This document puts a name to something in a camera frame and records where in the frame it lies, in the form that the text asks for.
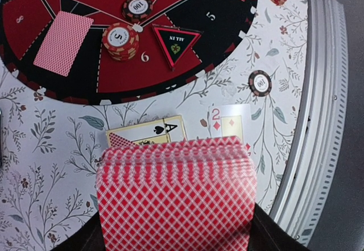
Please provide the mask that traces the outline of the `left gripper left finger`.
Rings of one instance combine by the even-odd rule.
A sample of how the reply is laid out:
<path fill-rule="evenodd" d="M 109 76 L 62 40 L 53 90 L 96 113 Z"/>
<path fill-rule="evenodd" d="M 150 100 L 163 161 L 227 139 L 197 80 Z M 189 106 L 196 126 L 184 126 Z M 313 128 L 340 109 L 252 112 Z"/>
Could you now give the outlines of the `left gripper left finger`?
<path fill-rule="evenodd" d="M 100 216 L 93 215 L 74 235 L 58 245 L 58 250 L 106 250 Z"/>

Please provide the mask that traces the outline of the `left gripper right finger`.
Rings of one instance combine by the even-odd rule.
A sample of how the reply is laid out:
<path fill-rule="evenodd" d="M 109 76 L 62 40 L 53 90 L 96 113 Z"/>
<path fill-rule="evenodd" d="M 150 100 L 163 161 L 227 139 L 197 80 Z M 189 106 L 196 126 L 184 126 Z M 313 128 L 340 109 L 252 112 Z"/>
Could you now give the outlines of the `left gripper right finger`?
<path fill-rule="evenodd" d="M 248 251 L 309 251 L 289 236 L 256 204 L 250 230 Z"/>

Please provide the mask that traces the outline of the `red backed card deck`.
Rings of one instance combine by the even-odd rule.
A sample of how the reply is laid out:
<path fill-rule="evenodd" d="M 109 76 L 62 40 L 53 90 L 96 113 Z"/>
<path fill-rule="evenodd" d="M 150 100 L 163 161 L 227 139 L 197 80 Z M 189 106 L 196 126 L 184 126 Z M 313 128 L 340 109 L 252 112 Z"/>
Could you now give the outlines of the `red backed card deck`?
<path fill-rule="evenodd" d="M 96 177 L 107 250 L 246 250 L 257 174 L 236 137 L 104 151 Z"/>

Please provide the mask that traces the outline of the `two of diamonds card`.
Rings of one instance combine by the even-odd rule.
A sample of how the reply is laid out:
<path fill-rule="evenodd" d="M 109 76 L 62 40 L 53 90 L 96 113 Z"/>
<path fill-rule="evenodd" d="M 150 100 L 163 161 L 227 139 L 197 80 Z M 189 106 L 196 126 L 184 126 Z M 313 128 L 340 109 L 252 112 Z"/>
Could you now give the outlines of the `two of diamonds card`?
<path fill-rule="evenodd" d="M 251 108 L 249 104 L 230 104 L 209 107 L 211 137 L 238 137 L 251 154 Z"/>

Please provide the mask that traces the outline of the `black brown chip stack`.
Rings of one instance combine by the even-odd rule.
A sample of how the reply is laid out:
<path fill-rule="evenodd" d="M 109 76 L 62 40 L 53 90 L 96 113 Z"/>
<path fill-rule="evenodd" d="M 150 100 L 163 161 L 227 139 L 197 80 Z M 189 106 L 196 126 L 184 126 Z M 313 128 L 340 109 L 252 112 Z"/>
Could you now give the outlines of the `black brown chip stack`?
<path fill-rule="evenodd" d="M 256 70 L 250 74 L 248 85 L 252 93 L 257 97 L 268 96 L 272 89 L 270 76 L 261 70 Z"/>

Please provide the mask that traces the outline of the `dealt red backed card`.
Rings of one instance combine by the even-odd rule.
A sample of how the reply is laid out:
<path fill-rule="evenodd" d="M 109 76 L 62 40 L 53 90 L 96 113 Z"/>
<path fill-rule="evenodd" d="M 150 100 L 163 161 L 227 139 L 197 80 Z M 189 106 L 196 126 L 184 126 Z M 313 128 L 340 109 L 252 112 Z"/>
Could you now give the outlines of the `dealt red backed card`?
<path fill-rule="evenodd" d="M 93 19 L 65 11 L 58 12 L 33 65 L 67 77 Z"/>

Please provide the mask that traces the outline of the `red chips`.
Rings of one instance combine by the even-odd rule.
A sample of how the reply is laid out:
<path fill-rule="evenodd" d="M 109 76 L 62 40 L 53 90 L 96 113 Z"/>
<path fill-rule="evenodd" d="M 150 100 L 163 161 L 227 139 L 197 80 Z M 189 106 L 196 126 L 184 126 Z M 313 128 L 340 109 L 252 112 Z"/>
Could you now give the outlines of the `red chips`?
<path fill-rule="evenodd" d="M 139 35 L 125 23 L 111 24 L 102 34 L 102 44 L 117 61 L 132 59 L 139 49 Z"/>

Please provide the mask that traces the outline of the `black chips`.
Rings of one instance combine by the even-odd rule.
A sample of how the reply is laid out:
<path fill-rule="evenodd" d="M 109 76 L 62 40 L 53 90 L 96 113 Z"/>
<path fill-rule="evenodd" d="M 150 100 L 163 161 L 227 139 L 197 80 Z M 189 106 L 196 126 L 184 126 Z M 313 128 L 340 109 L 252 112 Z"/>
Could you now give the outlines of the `black chips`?
<path fill-rule="evenodd" d="M 147 19 L 153 10 L 152 0 L 126 0 L 121 13 L 126 20 L 133 23 L 142 22 Z"/>

